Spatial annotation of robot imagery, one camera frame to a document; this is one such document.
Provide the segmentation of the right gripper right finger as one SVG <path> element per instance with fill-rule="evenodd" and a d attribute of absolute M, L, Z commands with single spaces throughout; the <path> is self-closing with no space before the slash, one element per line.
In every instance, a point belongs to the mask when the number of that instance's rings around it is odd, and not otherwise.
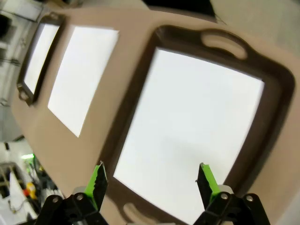
<path fill-rule="evenodd" d="M 209 165 L 200 163 L 196 183 L 204 212 L 193 225 L 270 225 L 258 195 L 221 191 Z"/>

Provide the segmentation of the white A4 sheets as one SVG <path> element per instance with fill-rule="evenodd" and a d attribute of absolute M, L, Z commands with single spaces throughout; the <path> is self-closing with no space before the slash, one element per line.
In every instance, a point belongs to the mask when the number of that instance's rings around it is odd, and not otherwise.
<path fill-rule="evenodd" d="M 37 36 L 33 43 L 33 52 L 30 55 L 24 78 L 24 83 L 32 94 L 35 93 L 42 67 L 58 29 L 59 26 L 57 25 L 42 24 L 37 30 Z"/>
<path fill-rule="evenodd" d="M 200 163 L 218 184 L 231 170 L 257 111 L 264 82 L 178 52 L 154 52 L 114 177 L 191 225 L 204 207 Z"/>

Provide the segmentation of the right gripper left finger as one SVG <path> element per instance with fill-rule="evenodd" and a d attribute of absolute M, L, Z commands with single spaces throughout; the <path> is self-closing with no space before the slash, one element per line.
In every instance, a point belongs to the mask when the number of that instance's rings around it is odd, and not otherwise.
<path fill-rule="evenodd" d="M 38 216 L 38 225 L 108 225 L 100 213 L 108 186 L 104 163 L 95 166 L 88 185 L 63 199 L 47 197 Z"/>

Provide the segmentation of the brown plastic tray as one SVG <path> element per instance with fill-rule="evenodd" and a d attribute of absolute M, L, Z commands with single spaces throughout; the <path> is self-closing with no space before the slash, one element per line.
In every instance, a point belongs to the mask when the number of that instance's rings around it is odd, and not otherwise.
<path fill-rule="evenodd" d="M 126 203 L 133 203 L 158 222 L 187 225 L 148 202 L 114 177 L 154 52 L 158 48 L 199 58 L 264 82 L 262 96 L 249 132 L 222 183 L 231 187 L 238 196 L 243 196 L 249 190 L 278 138 L 291 104 L 295 79 L 285 66 L 259 53 L 244 39 L 226 30 L 192 30 L 162 25 L 151 33 L 101 153 L 108 178 L 107 195 L 119 210 L 122 210 Z"/>
<path fill-rule="evenodd" d="M 42 84 L 43 84 L 43 80 L 44 80 L 44 77 L 45 77 L 46 72 L 47 72 L 47 68 L 48 68 L 49 63 L 51 61 L 53 52 L 56 48 L 56 45 L 59 41 L 59 38 L 61 37 L 61 33 L 64 29 L 65 21 L 66 21 L 66 16 L 65 15 L 58 14 L 58 13 L 55 13 L 55 12 L 51 12 L 51 13 L 45 15 L 44 17 L 42 17 L 42 19 L 40 20 L 40 22 L 37 26 L 37 29 L 35 30 L 35 32 L 33 34 L 32 40 L 31 40 L 31 42 L 29 44 L 29 48 L 28 48 L 28 50 L 25 54 L 24 61 L 23 61 L 22 66 L 21 66 L 20 74 L 19 74 L 19 77 L 18 77 L 17 83 L 16 83 L 16 86 L 17 86 L 17 89 L 18 89 L 18 92 L 19 92 L 19 94 L 18 94 L 19 99 L 21 101 L 26 102 L 26 104 L 28 106 L 33 105 L 38 99 L 38 96 L 39 96 L 39 93 L 40 93 L 40 90 L 41 90 L 41 87 L 42 87 Z M 57 26 L 59 26 L 59 29 L 56 33 L 56 36 L 55 36 L 55 38 L 54 38 L 54 40 L 53 40 L 53 42 L 50 46 L 48 55 L 45 59 L 44 65 L 42 67 L 42 70 L 41 70 L 41 73 L 40 73 L 40 76 L 39 76 L 39 79 L 38 79 L 38 82 L 37 82 L 35 93 L 32 94 L 31 91 L 29 90 L 29 88 L 24 83 L 24 78 L 25 78 L 26 69 L 27 69 L 28 64 L 29 64 L 30 55 L 33 52 L 34 39 L 37 36 L 38 28 L 42 24 L 57 25 Z"/>

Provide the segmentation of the white A4 paper stack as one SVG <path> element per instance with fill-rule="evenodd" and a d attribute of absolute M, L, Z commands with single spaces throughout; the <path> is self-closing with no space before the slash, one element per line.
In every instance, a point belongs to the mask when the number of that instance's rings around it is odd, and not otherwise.
<path fill-rule="evenodd" d="M 86 115 L 119 31 L 104 27 L 74 26 L 48 102 L 48 109 L 76 137 Z"/>

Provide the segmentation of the yellow red tool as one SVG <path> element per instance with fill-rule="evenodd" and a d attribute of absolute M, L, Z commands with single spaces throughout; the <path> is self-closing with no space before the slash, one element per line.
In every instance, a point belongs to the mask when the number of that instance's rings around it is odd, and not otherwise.
<path fill-rule="evenodd" d="M 37 199 L 36 188 L 32 182 L 28 182 L 26 184 L 26 189 L 24 190 L 24 194 L 26 196 L 29 196 L 31 199 Z"/>

